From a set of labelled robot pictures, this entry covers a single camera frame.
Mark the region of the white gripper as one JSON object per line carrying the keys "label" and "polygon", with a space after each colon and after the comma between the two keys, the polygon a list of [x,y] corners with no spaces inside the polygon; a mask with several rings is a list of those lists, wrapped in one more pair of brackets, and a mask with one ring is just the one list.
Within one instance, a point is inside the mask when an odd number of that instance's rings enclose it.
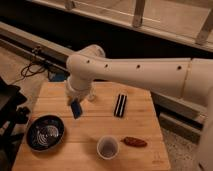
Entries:
{"label": "white gripper", "polygon": [[67,105],[70,106],[74,100],[81,102],[92,89],[90,81],[77,76],[69,76],[65,82],[65,91],[68,98]]}

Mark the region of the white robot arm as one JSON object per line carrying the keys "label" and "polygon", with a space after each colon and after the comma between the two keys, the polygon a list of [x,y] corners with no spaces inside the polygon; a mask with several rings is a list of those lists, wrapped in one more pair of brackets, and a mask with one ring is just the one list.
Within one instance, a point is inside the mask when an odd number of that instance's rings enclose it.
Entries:
{"label": "white robot arm", "polygon": [[83,100],[96,79],[126,84],[204,106],[207,118],[194,171],[213,171],[213,59],[108,59],[98,45],[72,52],[66,60],[70,102]]}

